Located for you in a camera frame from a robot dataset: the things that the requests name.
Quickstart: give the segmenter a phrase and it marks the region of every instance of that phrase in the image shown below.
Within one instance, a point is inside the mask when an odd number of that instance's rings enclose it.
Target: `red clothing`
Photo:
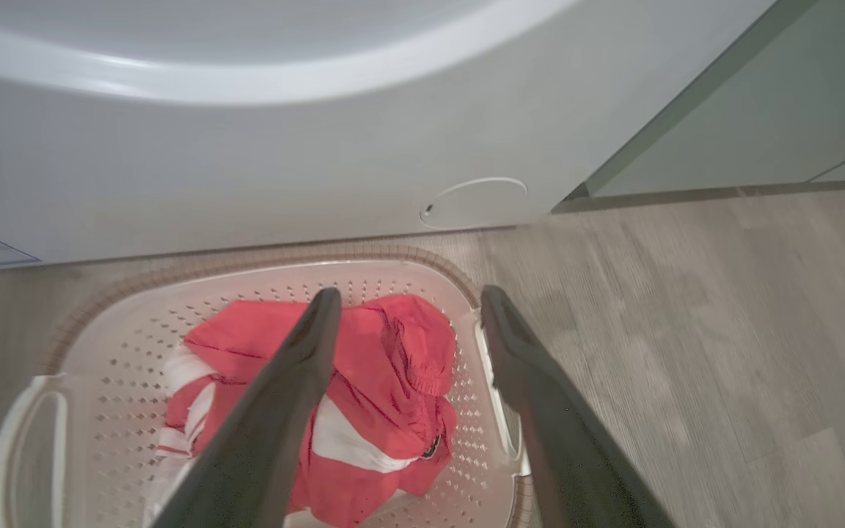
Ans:
[[[178,386],[170,389],[161,455],[192,457],[207,447],[305,307],[236,301],[184,338],[202,363],[181,351],[167,365]],[[456,413],[445,395],[455,352],[449,320],[421,298],[345,308],[335,371],[312,411],[289,511],[309,507],[319,521],[345,528],[397,488],[425,494],[452,458]]]

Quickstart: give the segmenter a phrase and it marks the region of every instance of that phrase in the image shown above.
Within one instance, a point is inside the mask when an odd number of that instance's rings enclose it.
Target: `perforated basket wall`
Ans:
[[[365,526],[525,525],[530,481],[517,477],[520,462],[490,388],[472,283],[440,257],[401,246],[173,268],[130,279],[81,308],[58,331],[47,365],[49,373],[66,373],[67,525],[142,525],[142,494],[154,478],[164,421],[164,363],[187,331],[234,300],[309,301],[322,287],[338,287],[346,307],[390,294],[419,295],[456,329],[449,394],[459,418],[455,457],[425,497],[398,494]],[[291,522],[324,525],[307,514]]]

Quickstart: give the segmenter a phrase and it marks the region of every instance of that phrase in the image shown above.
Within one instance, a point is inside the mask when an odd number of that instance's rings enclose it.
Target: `floor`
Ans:
[[[681,527],[845,527],[845,191],[399,241],[506,288]],[[0,421],[75,304],[190,258],[0,271]]]

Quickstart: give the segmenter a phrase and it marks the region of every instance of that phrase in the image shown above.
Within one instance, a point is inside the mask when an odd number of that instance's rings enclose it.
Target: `laundry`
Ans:
[[[187,334],[165,367],[157,455],[197,457],[306,307],[235,301]],[[309,418],[288,512],[309,508],[349,528],[397,489],[425,494],[452,458],[456,413],[445,395],[455,353],[448,318],[419,297],[343,309],[331,383]],[[147,521],[170,494],[156,492]]]

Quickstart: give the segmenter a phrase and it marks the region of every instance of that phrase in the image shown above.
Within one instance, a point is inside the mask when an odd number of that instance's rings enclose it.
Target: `wooden floor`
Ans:
[[[680,526],[845,528],[845,191],[399,238],[502,285]],[[51,328],[195,257],[0,273],[0,420]]]

